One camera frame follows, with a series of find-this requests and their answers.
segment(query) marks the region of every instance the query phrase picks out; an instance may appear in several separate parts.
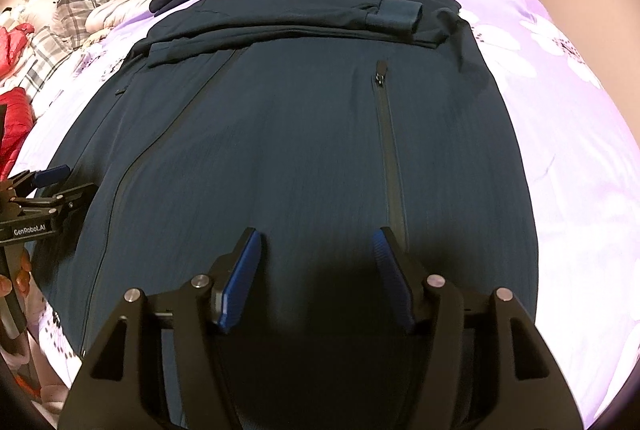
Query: human hand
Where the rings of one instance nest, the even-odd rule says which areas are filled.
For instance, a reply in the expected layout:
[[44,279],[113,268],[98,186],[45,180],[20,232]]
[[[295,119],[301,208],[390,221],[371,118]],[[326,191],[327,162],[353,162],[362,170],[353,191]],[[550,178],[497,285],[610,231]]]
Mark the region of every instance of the human hand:
[[[27,250],[22,250],[22,255],[20,256],[20,265],[21,269],[18,272],[18,275],[15,277],[15,286],[17,288],[17,291],[23,297],[26,297],[29,294],[29,282],[31,280],[31,260],[29,258],[29,252]],[[11,283],[11,280],[0,275],[0,298],[11,293],[11,290],[13,288],[14,285]]]

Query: blue clamp handle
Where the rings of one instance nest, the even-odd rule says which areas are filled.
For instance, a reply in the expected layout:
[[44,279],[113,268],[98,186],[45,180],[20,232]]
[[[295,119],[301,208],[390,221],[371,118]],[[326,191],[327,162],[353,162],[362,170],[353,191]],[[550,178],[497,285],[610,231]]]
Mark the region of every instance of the blue clamp handle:
[[209,270],[212,321],[227,334],[239,321],[262,257],[260,232],[247,228],[234,251],[222,255]]
[[392,230],[380,228],[373,236],[373,255],[398,325],[411,334],[430,317],[424,302],[422,264],[401,250]]
[[71,169],[67,165],[55,166],[35,172],[31,178],[31,185],[34,189],[44,188],[65,181],[70,175]]

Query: bed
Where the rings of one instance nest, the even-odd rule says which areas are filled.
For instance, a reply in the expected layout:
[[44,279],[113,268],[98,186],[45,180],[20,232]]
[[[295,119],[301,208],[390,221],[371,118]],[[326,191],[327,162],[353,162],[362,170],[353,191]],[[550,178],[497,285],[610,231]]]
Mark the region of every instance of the bed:
[[[538,233],[536,325],[588,426],[620,390],[640,348],[640,150],[604,90],[606,81],[585,64],[538,0],[457,1],[520,144]],[[52,86],[46,111],[14,172],[49,166],[82,110],[131,46],[163,17],[134,14],[82,54],[86,66],[79,71],[77,60],[65,59],[47,79]],[[144,282],[139,270],[129,274],[130,285]],[[74,323],[68,314],[75,301],[61,293],[72,285],[65,280],[58,274],[39,284],[44,295],[34,307],[34,323],[44,354],[69,386],[81,360],[72,350],[78,343],[70,345],[63,334]],[[615,287],[594,295],[602,284]],[[112,299],[104,301],[108,311]],[[58,319],[52,305],[67,318]]]

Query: purple bedsheet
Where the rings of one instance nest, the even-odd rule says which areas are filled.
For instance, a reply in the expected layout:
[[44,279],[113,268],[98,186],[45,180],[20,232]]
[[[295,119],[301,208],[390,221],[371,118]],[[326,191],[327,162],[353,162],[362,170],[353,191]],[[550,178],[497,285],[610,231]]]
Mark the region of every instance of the purple bedsheet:
[[[640,150],[538,0],[457,1],[520,144],[540,247],[536,325],[588,427],[638,357]],[[161,19],[121,24],[106,52],[124,53]]]

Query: black clamp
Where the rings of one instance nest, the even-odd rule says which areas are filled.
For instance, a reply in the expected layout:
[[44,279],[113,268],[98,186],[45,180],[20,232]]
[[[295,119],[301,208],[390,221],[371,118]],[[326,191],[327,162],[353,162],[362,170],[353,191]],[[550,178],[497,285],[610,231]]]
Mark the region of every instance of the black clamp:
[[[129,289],[99,333],[66,399],[59,430],[178,430],[169,422],[161,333],[174,330],[182,406],[191,430],[240,430],[210,339],[238,322],[261,257],[246,229],[234,251],[180,289],[146,297]],[[583,430],[562,373],[514,294],[462,291],[403,253],[389,228],[374,256],[398,323],[429,346],[402,422],[408,430]],[[475,331],[471,409],[455,421],[463,331]]]
[[[70,174],[70,168],[62,165],[38,172],[25,170],[0,182],[0,275],[12,276],[8,251],[13,260],[19,259],[24,243],[58,235],[66,217],[93,200],[97,191],[93,183],[63,190],[54,197],[27,198],[37,188],[64,181]],[[3,317],[3,323],[7,335],[14,339],[26,330],[27,320],[15,289],[4,301],[10,319]]]
[[408,430],[454,428],[465,328],[474,329],[478,370],[471,414],[456,430],[584,429],[556,360],[509,289],[480,295],[428,274],[390,228],[376,232],[374,255],[398,323],[408,334],[428,334]]
[[182,406],[190,430],[241,430],[210,338],[228,333],[244,309],[262,255],[247,228],[234,251],[181,288],[146,296],[129,289],[84,357],[59,430],[172,430],[162,375],[161,330],[174,330]]

